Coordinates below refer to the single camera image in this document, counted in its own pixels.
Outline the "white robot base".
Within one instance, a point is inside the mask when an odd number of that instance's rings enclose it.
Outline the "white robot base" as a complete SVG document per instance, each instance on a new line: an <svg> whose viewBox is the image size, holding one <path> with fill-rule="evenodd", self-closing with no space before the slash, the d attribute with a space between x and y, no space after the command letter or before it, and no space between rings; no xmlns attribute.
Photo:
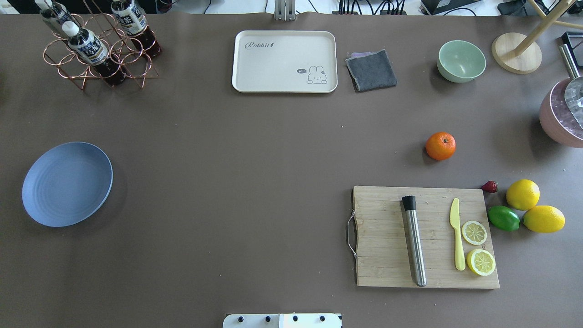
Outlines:
<svg viewBox="0 0 583 328"><path fill-rule="evenodd" d="M341 328L342 315L336 313L231 314L223 328Z"/></svg>

